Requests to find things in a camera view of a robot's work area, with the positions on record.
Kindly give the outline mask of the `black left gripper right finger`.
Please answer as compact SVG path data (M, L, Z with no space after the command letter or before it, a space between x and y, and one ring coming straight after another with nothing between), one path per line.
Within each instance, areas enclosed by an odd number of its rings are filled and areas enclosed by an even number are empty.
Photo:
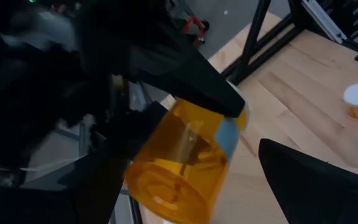
M358 224L358 174L266 138L259 161L289 224Z

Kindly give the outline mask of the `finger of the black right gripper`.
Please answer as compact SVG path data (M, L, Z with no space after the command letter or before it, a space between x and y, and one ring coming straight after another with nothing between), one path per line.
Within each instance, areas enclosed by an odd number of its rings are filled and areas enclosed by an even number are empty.
M83 0L82 64L237 117L245 101L174 26L166 0Z
M91 148L108 157L132 159L167 113L153 102L142 111L130 110L91 128Z

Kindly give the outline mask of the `black aluminium table frame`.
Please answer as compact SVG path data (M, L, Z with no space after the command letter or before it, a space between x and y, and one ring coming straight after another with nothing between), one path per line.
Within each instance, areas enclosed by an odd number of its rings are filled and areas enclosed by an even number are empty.
M347 40L340 45L358 53L355 41L358 37L358 0L316 1L346 35ZM270 3L271 0L259 0L242 53L222 72L223 77L234 85L244 81L304 30L330 39L306 12L301 0L288 0L290 13L259 37Z

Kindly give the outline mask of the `silver aluminium rail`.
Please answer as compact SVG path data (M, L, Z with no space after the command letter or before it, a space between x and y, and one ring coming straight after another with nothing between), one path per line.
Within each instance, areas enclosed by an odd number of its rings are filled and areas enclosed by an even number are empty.
M313 18L315 23L319 25L319 27L332 41L342 44L345 40L347 40L343 31L328 16L316 0L301 0L301 4L306 12Z

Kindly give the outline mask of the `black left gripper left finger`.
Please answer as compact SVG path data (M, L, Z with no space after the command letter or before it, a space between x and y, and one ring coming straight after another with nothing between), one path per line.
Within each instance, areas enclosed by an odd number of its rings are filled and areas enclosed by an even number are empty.
M0 185L0 224L108 224L126 160L83 157L21 186Z

